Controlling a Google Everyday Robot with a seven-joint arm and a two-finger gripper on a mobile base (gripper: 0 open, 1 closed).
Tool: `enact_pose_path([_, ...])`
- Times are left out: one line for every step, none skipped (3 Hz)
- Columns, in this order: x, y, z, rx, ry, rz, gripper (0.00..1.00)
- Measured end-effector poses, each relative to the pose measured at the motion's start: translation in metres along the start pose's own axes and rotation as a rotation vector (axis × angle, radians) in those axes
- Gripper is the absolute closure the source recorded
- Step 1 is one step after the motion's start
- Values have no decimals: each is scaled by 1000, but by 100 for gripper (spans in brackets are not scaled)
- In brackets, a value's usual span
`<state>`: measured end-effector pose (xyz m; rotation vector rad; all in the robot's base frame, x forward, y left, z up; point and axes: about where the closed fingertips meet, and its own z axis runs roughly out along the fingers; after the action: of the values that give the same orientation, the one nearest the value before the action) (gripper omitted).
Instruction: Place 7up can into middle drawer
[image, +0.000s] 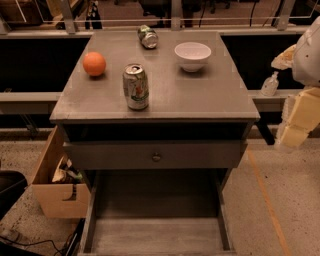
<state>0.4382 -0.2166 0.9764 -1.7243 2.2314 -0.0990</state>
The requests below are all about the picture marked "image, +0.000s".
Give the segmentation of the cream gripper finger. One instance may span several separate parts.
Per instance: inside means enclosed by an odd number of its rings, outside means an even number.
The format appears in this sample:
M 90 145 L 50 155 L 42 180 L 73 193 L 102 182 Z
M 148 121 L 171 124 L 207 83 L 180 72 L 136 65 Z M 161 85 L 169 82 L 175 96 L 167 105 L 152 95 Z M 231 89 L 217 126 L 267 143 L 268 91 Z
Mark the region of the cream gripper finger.
M 280 53 L 271 62 L 271 66 L 275 69 L 285 70 L 291 68 L 293 65 L 293 55 L 296 49 L 296 45 L 292 45 Z
M 298 149 L 320 124 L 320 88 L 307 87 L 284 102 L 276 149 Z

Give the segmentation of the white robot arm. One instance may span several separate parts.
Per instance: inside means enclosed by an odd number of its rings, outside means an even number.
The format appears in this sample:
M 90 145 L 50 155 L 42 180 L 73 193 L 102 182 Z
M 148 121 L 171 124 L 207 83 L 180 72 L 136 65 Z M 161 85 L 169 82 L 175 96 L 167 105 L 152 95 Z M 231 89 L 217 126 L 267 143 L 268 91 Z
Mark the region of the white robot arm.
M 288 96 L 283 105 L 275 147 L 290 152 L 297 149 L 320 124 L 320 17 L 271 62 L 275 69 L 292 69 L 292 77 L 304 85 L 297 95 Z

